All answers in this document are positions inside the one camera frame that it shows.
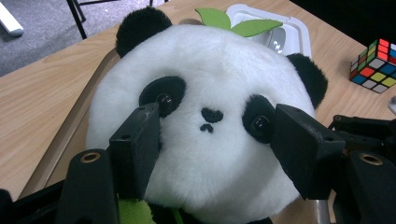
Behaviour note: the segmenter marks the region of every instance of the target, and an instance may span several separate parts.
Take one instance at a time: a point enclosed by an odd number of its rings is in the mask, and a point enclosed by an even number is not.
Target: panda head
[[[288,57],[218,28],[172,25],[159,10],[131,13],[117,34],[121,60],[93,97],[87,148],[140,105],[159,102],[162,150],[147,201],[204,223],[248,223],[298,196],[270,145],[276,104],[314,116],[327,81],[305,56]]]

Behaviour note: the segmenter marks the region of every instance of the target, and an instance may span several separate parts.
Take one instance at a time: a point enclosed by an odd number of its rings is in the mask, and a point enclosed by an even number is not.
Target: black eye patch
[[[268,144],[274,129],[275,109],[261,95],[252,95],[242,117],[245,130],[257,141]]]
[[[186,83],[180,77],[162,77],[143,89],[139,96],[139,105],[158,102],[160,116],[165,118],[180,105],[185,90]]]

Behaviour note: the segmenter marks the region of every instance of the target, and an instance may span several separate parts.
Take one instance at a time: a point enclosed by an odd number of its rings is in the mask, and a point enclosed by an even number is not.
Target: chair leg
[[[76,6],[79,16],[81,17],[81,22],[86,21],[87,19],[85,18],[84,13],[82,12],[81,7],[79,6],[78,0],[73,0],[73,3]]]
[[[73,14],[73,18],[75,19],[75,22],[76,22],[77,28],[79,30],[79,33],[81,34],[81,37],[83,39],[86,39],[87,35],[85,34],[84,27],[82,27],[82,23],[79,20],[79,17],[78,17],[77,11],[76,11],[76,6],[73,2],[74,0],[66,0],[66,1],[67,1],[67,5],[69,5],[69,7],[70,7],[70,11]]]

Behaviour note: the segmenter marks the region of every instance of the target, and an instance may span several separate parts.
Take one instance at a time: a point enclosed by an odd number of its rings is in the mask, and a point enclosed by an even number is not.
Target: white fur
[[[304,84],[286,57],[216,28],[173,26],[120,60],[93,98],[87,148],[106,148],[138,107],[140,92],[167,76],[181,77],[187,87],[178,109],[161,120],[163,149],[148,183],[149,202],[182,207],[205,223],[248,223],[298,196],[272,149],[246,132],[242,116],[253,94],[314,116]],[[224,114],[213,133],[200,131],[204,107]]]

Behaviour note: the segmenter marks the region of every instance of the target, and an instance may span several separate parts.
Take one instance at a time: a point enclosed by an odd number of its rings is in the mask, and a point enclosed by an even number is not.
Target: yellow square
[[[396,84],[396,79],[388,77],[387,79],[385,79],[382,84],[386,85],[386,86],[393,86],[394,84]]]
[[[374,75],[372,75],[372,76],[370,77],[370,79],[375,80],[375,81],[380,81],[380,80],[382,80],[384,77],[385,77],[384,74],[377,72],[377,73],[375,73]]]

